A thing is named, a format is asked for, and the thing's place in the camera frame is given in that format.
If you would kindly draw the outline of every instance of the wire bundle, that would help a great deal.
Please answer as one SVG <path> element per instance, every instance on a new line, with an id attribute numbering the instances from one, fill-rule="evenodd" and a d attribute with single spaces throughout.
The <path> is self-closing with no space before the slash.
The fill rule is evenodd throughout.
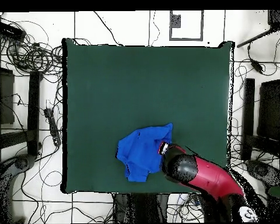
<path id="1" fill-rule="evenodd" d="M 171 215 L 172 223 L 176 223 L 178 220 L 178 217 L 181 220 L 181 223 L 187 223 L 187 222 L 201 222 L 201 220 L 204 219 L 204 214 L 201 209 L 201 206 L 195 206 L 194 197 L 197 195 L 196 193 L 189 193 L 187 194 L 187 198 L 184 199 L 181 197 L 182 194 L 179 194 L 176 208 L 173 208 L 171 206 L 168 206 L 167 208 L 167 214 Z"/>

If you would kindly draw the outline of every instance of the floor tile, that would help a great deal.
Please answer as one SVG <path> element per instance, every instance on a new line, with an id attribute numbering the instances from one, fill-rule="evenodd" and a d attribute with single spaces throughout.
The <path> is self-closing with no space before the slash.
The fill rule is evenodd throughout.
<path id="1" fill-rule="evenodd" d="M 148 45 L 149 11 L 97 13 L 111 29 L 118 43 L 125 46 Z M 150 12 L 150 45 L 217 47 L 223 41 L 224 10 L 204 12 L 203 42 L 169 41 L 169 13 L 169 10 Z M 87 38 L 91 44 L 114 44 L 110 32 L 93 12 L 76 12 L 76 37 Z"/>
<path id="2" fill-rule="evenodd" d="M 225 25 L 225 40 L 232 40 L 236 46 L 240 43 L 267 31 L 267 10 L 227 10 Z M 250 56 L 256 61 L 273 61 L 276 43 L 280 38 L 280 31 L 264 36 L 251 44 Z M 247 46 L 236 48 L 234 57 L 237 61 L 248 58 Z M 280 62 L 280 42 L 275 61 Z"/>
<path id="3" fill-rule="evenodd" d="M 33 212 L 36 210 L 35 214 L 32 216 L 30 224 L 70 224 L 71 223 L 71 204 L 65 203 L 44 203 L 44 206 L 41 202 L 19 202 L 13 201 L 13 210 L 15 218 L 25 217 L 25 223 L 29 222 L 29 219 L 33 215 Z"/>
<path id="4" fill-rule="evenodd" d="M 74 203 L 73 205 L 78 208 L 73 210 L 73 223 L 104 222 L 113 210 L 113 204 L 106 203 Z"/>
<path id="5" fill-rule="evenodd" d="M 110 193 L 98 193 L 98 192 L 76 192 L 73 194 L 73 200 L 87 201 L 87 202 L 113 202 Z"/>
<path id="6" fill-rule="evenodd" d="M 97 11 L 97 14 L 118 43 L 147 45 L 149 11 Z M 91 44 L 115 44 L 111 33 L 92 11 L 76 12 L 75 37 L 88 39 Z"/>

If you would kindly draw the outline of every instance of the black cable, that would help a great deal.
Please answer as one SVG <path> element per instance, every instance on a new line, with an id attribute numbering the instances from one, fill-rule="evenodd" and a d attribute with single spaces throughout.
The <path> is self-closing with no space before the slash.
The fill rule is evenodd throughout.
<path id="1" fill-rule="evenodd" d="M 24 192 L 24 190 L 23 190 L 23 184 L 24 184 L 25 178 L 26 178 L 26 171 L 24 172 L 24 179 L 23 179 L 23 181 L 22 181 L 22 184 L 21 184 L 21 188 L 20 188 L 20 189 L 21 189 L 22 193 L 23 193 L 26 197 L 32 199 L 33 201 L 35 201 L 35 202 L 37 203 L 37 207 L 36 207 L 36 209 L 34 210 L 33 214 L 31 215 L 31 217 L 30 217 L 30 219 L 29 219 L 29 221 L 28 221 L 28 224 L 30 224 L 32 217 L 34 216 L 34 214 L 36 213 L 37 209 L 39 208 L 39 202 L 37 202 L 34 198 L 32 198 L 31 196 L 28 196 L 28 195 Z"/>
<path id="2" fill-rule="evenodd" d="M 122 44 L 119 44 L 119 43 L 115 40 L 113 33 L 112 33 L 111 30 L 107 27 L 107 25 L 104 23 L 104 21 L 101 19 L 101 17 L 96 13 L 96 11 L 93 11 L 93 12 L 94 12 L 94 13 L 96 14 L 96 16 L 100 19 L 100 21 L 102 22 L 102 24 L 104 24 L 104 26 L 106 27 L 106 29 L 111 33 L 112 38 L 113 38 L 113 40 L 115 41 L 115 43 L 118 44 L 119 46 L 123 46 Z"/>
<path id="3" fill-rule="evenodd" d="M 268 201 L 268 199 L 265 196 L 262 196 L 261 194 L 256 194 L 256 195 L 263 198 L 264 200 Z"/>
<path id="4" fill-rule="evenodd" d="M 157 41 L 159 39 L 159 35 L 160 35 L 160 29 L 158 28 L 158 26 L 156 25 L 155 23 L 155 16 L 156 16 L 156 10 L 155 10 L 155 13 L 153 14 L 153 19 L 152 19 L 152 22 L 153 24 L 155 25 L 155 27 L 157 28 L 157 30 L 159 31 L 159 34 L 157 35 L 157 38 L 152 42 L 152 44 L 150 46 L 152 46 L 154 44 L 155 41 Z"/>

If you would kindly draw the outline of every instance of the green table surface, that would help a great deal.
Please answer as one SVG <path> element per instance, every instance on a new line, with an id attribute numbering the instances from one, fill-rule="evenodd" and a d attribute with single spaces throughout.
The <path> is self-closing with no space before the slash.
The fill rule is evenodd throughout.
<path id="1" fill-rule="evenodd" d="M 115 158 L 118 141 L 132 131 L 170 122 L 173 142 L 225 167 L 232 47 L 79 46 L 67 39 L 65 191 L 191 191 L 162 172 L 129 182 Z"/>

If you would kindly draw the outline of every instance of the black metal frame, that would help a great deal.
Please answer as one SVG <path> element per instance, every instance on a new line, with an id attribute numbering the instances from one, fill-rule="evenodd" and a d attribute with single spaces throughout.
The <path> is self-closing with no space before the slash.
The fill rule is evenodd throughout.
<path id="1" fill-rule="evenodd" d="M 27 131 L 0 135 L 0 149 L 27 142 L 27 154 L 12 157 L 0 163 L 0 223 L 16 223 L 12 214 L 12 188 L 14 178 L 34 165 L 39 143 L 39 104 L 41 72 L 30 72 Z"/>
<path id="2" fill-rule="evenodd" d="M 244 103 L 242 118 L 242 140 L 240 147 L 240 159 L 250 160 L 253 148 L 280 156 L 280 141 L 266 137 L 253 135 L 254 125 L 254 94 L 255 79 L 246 78 L 244 81 Z"/>
<path id="3" fill-rule="evenodd" d="M 27 142 L 29 155 L 39 152 L 39 108 L 41 72 L 30 73 L 27 131 L 16 131 L 0 135 L 0 149 Z"/>

